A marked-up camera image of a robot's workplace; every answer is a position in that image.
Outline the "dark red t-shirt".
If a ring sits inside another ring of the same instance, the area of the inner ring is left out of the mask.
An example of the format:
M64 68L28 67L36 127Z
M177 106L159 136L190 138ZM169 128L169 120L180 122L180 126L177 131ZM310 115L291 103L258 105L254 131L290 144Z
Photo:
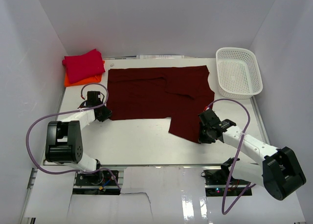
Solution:
M214 101L207 66L110 69L111 120L171 118L169 133L198 142L204 107Z

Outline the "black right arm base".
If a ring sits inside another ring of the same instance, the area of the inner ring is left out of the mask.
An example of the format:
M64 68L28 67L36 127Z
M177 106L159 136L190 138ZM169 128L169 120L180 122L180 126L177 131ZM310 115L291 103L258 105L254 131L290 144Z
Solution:
M222 197L227 182L221 169L206 169L201 173L201 177L205 179L205 193L207 197ZM228 186L227 196L238 196L248 184L247 181L239 179L231 179Z

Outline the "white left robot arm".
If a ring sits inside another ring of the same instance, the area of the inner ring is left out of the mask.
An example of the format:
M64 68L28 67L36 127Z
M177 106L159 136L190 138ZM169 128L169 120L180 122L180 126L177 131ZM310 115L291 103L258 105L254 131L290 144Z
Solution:
M81 131L94 121L103 122L111 115L112 111L104 105L104 94L89 91L77 113L61 121L49 122L45 146L46 160L83 172L97 170L100 162L84 153Z

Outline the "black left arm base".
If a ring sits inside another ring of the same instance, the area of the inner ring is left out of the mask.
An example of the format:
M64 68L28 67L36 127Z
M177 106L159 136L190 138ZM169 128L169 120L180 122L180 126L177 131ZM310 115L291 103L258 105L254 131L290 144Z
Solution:
M119 195L120 190L115 180L118 181L119 171L100 171L95 174L77 174L72 193L74 195Z

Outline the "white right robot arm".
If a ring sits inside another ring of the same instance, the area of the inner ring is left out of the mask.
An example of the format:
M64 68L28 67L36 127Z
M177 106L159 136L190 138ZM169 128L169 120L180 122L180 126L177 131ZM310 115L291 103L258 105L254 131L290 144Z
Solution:
M306 183L306 177L292 149L282 149L259 141L243 131L233 121L221 121L208 109L199 114L201 143L214 143L217 140L234 148L252 159L253 163L236 161L233 172L230 167L234 159L221 165L225 176L232 175L264 187L275 199L282 201Z

